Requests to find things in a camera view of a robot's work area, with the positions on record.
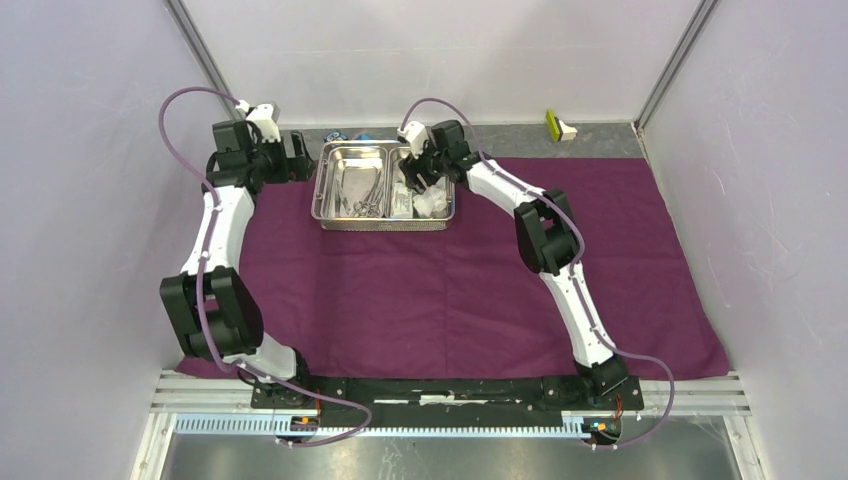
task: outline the purple tube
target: purple tube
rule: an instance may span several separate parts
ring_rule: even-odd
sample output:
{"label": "purple tube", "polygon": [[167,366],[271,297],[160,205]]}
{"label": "purple tube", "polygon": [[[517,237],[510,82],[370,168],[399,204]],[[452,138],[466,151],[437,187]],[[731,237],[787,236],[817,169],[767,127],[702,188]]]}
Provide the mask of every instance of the purple tube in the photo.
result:
{"label": "purple tube", "polygon": [[409,110],[406,112],[406,115],[403,117],[403,121],[400,124],[401,130],[404,127],[406,127],[406,123],[409,121],[409,117],[412,115],[412,112],[418,107],[418,105],[421,105],[422,103],[426,103],[426,102],[438,103],[438,104],[444,105],[444,106],[448,107],[449,109],[453,110],[453,112],[456,113],[459,116],[459,118],[462,119],[462,121],[468,127],[469,131],[471,131],[471,136],[474,138],[474,143],[477,146],[477,154],[480,156],[480,160],[482,160],[483,163],[490,170],[492,170],[492,172],[495,173],[495,175],[506,180],[508,183],[519,188],[520,190],[525,191],[528,195],[530,195],[534,198],[537,198],[537,199],[541,200],[542,202],[544,202],[544,204],[549,206],[554,212],[556,212],[556,214],[559,215],[560,218],[562,218],[562,220],[574,232],[574,236],[577,237],[578,250],[577,250],[577,254],[574,255],[574,259],[571,260],[571,263],[568,266],[568,271],[569,271],[569,274],[570,274],[571,281],[574,284],[574,288],[577,289],[577,296],[580,298],[580,305],[583,307],[583,310],[586,312],[586,317],[588,317],[589,324],[591,325],[592,331],[594,332],[595,336],[598,337],[598,341],[601,342],[601,344],[603,344],[605,347],[610,349],[610,351],[612,351],[613,353],[616,353],[618,355],[621,355],[622,357],[630,358],[630,359],[633,359],[633,360],[645,360],[645,361],[648,361],[648,362],[656,363],[657,365],[660,366],[660,368],[662,368],[665,371],[666,375],[668,375],[668,381],[669,381],[669,384],[670,384],[668,404],[666,405],[665,411],[663,412],[662,416],[660,417],[660,421],[657,422],[657,424],[654,425],[653,428],[651,428],[647,432],[643,433],[642,435],[639,435],[636,438],[632,438],[630,440],[627,440],[625,442],[622,442],[622,443],[619,443],[619,444],[616,444],[616,445],[597,445],[597,446],[595,446],[595,448],[602,449],[602,450],[615,450],[615,449],[620,448],[620,447],[626,447],[628,445],[638,443],[638,442],[645,440],[648,437],[654,435],[659,430],[659,428],[666,422],[666,420],[668,420],[668,417],[671,414],[671,408],[674,405],[674,393],[675,393],[675,390],[674,390],[674,375],[672,374],[671,369],[668,368],[668,365],[665,362],[663,362],[662,360],[660,360],[659,358],[652,357],[650,355],[639,355],[639,354],[628,353],[628,352],[619,350],[618,348],[613,346],[610,342],[608,342],[603,336],[601,336],[601,334],[598,333],[597,322],[595,321],[595,318],[592,316],[592,312],[589,309],[589,306],[586,303],[586,299],[583,296],[583,291],[579,288],[577,278],[574,276],[574,266],[580,261],[581,258],[583,258],[583,253],[586,251],[586,245],[585,245],[585,242],[583,241],[583,234],[580,233],[580,230],[577,228],[577,225],[575,225],[574,222],[571,220],[571,218],[569,218],[568,215],[566,215],[565,212],[563,212],[562,209],[557,207],[556,204],[554,204],[552,201],[548,200],[543,195],[540,195],[540,194],[538,194],[538,193],[536,193],[532,190],[524,190],[524,185],[521,185],[520,183],[518,183],[515,180],[513,180],[512,178],[510,178],[509,175],[504,175],[500,170],[498,170],[495,167],[495,165],[492,164],[489,161],[489,159],[486,158],[486,156],[483,154],[483,144],[480,143],[480,138],[477,136],[477,131],[474,129],[474,125],[471,124],[471,122],[468,120],[468,117],[466,117],[464,113],[462,113],[458,108],[456,108],[450,102],[448,102],[446,100],[442,100],[441,98],[434,98],[434,97],[425,97],[425,98],[422,98],[422,99],[416,101],[415,103],[412,104],[411,107],[409,107]]}
{"label": "purple tube", "polygon": [[[165,142],[165,146],[168,148],[168,151],[170,151],[171,155],[173,155],[174,158],[176,158],[177,161],[180,162],[180,165],[182,165],[186,170],[188,170],[189,173],[194,175],[195,178],[200,180],[200,183],[202,183],[203,186],[206,187],[206,190],[210,193],[210,195],[212,195],[212,205],[215,208],[212,209],[212,213],[209,215],[209,225],[206,227],[206,232],[204,232],[204,234],[203,234],[203,242],[201,242],[200,251],[201,251],[202,254],[200,256],[200,261],[198,262],[198,266],[197,266],[197,281],[195,282],[195,299],[197,301],[197,316],[200,319],[200,329],[203,331],[203,338],[206,339],[206,344],[209,347],[209,353],[212,356],[212,360],[215,362],[215,365],[217,365],[218,368],[221,369],[221,371],[230,372],[230,371],[233,370],[234,365],[224,363],[224,360],[221,358],[221,353],[218,351],[218,347],[215,345],[215,340],[212,338],[212,332],[209,329],[209,319],[206,316],[206,301],[205,301],[206,297],[203,295],[203,273],[204,273],[204,270],[206,270],[206,256],[204,256],[203,253],[205,253],[209,250],[209,244],[212,241],[212,232],[214,232],[215,223],[218,220],[218,209],[217,209],[217,207],[220,204],[220,199],[218,198],[218,192],[215,191],[215,188],[212,186],[212,184],[209,182],[209,180],[206,179],[206,176],[203,175],[196,168],[194,168],[191,165],[191,163],[189,163],[189,161],[185,157],[183,157],[182,154],[180,154],[180,152],[178,152],[176,148],[174,148],[174,145],[171,143],[171,140],[168,138],[168,133],[165,131],[165,112],[168,110],[168,106],[177,97],[184,95],[186,93],[190,93],[190,92],[212,93],[212,94],[218,95],[220,97],[226,98],[227,100],[233,102],[234,105],[238,105],[239,101],[238,101],[238,99],[236,99],[232,95],[230,95],[226,92],[215,90],[214,88],[186,87],[186,88],[181,88],[181,89],[177,90],[176,92],[172,93],[171,95],[169,95],[168,98],[166,98],[165,101],[162,102],[162,107],[159,108],[159,135],[162,136],[162,141]],[[253,374],[253,375],[255,375],[255,376],[257,376],[257,377],[270,376],[274,381],[276,381],[280,385],[282,385],[286,388],[289,388],[291,390],[294,390],[294,391],[296,391],[300,394],[303,394],[303,395],[306,395],[306,396],[309,396],[309,397],[312,397],[312,398],[316,398],[316,399],[319,399],[319,400],[324,400],[324,401],[330,402],[330,403],[336,403],[336,404],[339,404],[339,405],[345,405],[345,406],[348,406],[348,407],[353,407],[353,408],[356,408],[356,409],[359,409],[359,410],[362,410],[363,412],[365,412],[365,417],[366,417],[365,421],[362,422],[362,424],[360,424],[358,427],[356,427],[352,430],[349,430],[349,431],[341,433],[339,435],[335,435],[335,436],[330,437],[330,438],[325,438],[323,440],[319,440],[319,441],[316,441],[316,442],[301,443],[301,444],[289,443],[290,447],[298,447],[298,448],[300,448],[300,447],[318,447],[318,446],[321,446],[321,445],[327,445],[327,444],[330,444],[330,443],[334,443],[334,442],[337,442],[339,440],[343,440],[343,439],[355,434],[356,432],[358,432],[358,431],[362,430],[363,428],[365,428],[366,426],[368,426],[369,423],[371,423],[372,413],[371,413],[371,410],[368,407],[366,407],[365,405],[361,405],[359,403],[351,402],[351,401],[348,401],[348,400],[342,400],[342,399],[338,399],[338,398],[328,397],[326,395],[321,395],[321,394],[315,393],[315,392],[310,392],[309,390],[306,390],[305,388],[299,387],[297,385],[294,385],[293,383],[290,383],[290,382],[287,382],[287,381],[282,380],[280,378],[274,377],[273,375],[269,375],[265,372],[260,372],[258,370],[254,371],[247,366],[243,366],[242,369]]]}

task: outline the metal tray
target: metal tray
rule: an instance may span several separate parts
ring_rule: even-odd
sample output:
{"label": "metal tray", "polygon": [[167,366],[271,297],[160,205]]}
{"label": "metal tray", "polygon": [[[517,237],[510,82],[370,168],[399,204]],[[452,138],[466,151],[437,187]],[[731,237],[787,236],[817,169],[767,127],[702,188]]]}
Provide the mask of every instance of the metal tray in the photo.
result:
{"label": "metal tray", "polygon": [[312,216],[326,230],[434,231],[447,228],[456,211],[454,185],[446,185],[443,218],[388,218],[398,162],[409,149],[395,140],[324,144],[318,162]]}

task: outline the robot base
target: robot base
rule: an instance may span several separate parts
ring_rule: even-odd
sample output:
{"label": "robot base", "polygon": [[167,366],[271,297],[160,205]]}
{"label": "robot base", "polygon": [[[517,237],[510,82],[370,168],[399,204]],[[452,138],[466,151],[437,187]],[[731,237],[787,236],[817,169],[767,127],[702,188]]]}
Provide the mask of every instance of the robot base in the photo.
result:
{"label": "robot base", "polygon": [[[600,397],[585,378],[547,376],[486,380],[393,380],[344,377],[296,378],[313,391],[367,406],[375,428],[408,427],[556,427],[562,411],[614,411],[645,407],[637,377],[629,376]],[[255,388],[254,409],[316,409],[315,402],[281,386]],[[355,427],[362,412],[330,402],[319,407],[322,427]]]}

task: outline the yellow sponge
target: yellow sponge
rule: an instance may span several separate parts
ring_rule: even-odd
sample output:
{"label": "yellow sponge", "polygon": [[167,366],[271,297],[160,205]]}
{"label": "yellow sponge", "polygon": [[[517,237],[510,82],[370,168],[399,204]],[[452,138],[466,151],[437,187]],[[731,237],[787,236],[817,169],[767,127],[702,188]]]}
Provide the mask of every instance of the yellow sponge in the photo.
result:
{"label": "yellow sponge", "polygon": [[551,132],[551,139],[555,142],[564,142],[574,140],[577,136],[577,129],[569,127],[562,120],[554,115],[554,111],[548,109],[545,113],[545,121],[548,124],[548,130]]}

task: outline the metal frame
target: metal frame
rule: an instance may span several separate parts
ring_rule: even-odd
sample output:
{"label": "metal frame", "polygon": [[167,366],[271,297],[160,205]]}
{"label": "metal frame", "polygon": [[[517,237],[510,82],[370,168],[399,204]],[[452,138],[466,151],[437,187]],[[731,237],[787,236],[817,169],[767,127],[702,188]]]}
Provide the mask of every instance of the metal frame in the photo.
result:
{"label": "metal frame", "polygon": [[[668,402],[668,382],[642,380],[645,409],[625,415],[658,417]],[[721,416],[727,427],[733,454],[743,480],[769,478],[760,460],[756,436],[752,435],[751,409],[739,375],[675,382],[676,396],[671,415],[679,417]],[[253,410],[251,387],[235,379],[201,379],[165,370],[153,396],[147,426],[133,464],[132,479],[157,480],[165,467],[175,433],[221,435],[298,434],[290,430],[293,415],[310,415],[304,410]],[[564,411],[563,428],[549,429],[371,429],[363,436],[416,437],[559,437],[575,438],[575,422],[583,416],[613,412]]]}
{"label": "metal frame", "polygon": [[[207,47],[206,42],[203,41],[203,37],[200,35],[200,30],[198,30],[197,25],[194,24],[194,20],[192,20],[191,14],[188,12],[188,8],[186,8],[183,0],[164,0],[164,2],[168,7],[168,10],[171,12],[171,15],[174,17],[174,22],[177,24],[177,27],[179,27],[180,32],[182,32],[186,44],[188,44],[189,48],[191,48],[191,52],[194,54],[197,64],[200,66],[200,69],[203,70],[203,74],[206,76],[206,79],[209,80],[209,84],[217,90],[232,95],[233,92],[227,85],[227,81],[224,79],[224,75],[218,68],[218,64],[215,63],[215,59],[212,57],[209,47]],[[241,118],[232,103],[223,97],[220,98],[220,101],[224,110],[227,112],[227,115],[230,117],[230,120],[238,120]]]}
{"label": "metal frame", "polygon": [[703,31],[704,25],[706,25],[718,2],[719,0],[701,0],[701,3],[698,4],[698,8],[695,9],[692,19],[686,25],[686,30],[683,31],[683,36],[677,42],[671,58],[668,59],[668,63],[666,63],[663,72],[660,74],[660,78],[654,85],[654,89],[648,95],[648,101],[645,102],[645,106],[642,107],[642,111],[639,112],[639,116],[633,122],[633,126],[637,130],[637,135],[639,135],[639,131],[643,130],[645,125],[651,120],[651,117],[657,110],[657,106],[659,106],[660,101],[662,101],[669,86],[671,86],[671,83],[680,71],[680,67],[683,65],[686,57],[689,56],[695,40],[698,39],[701,31]]}

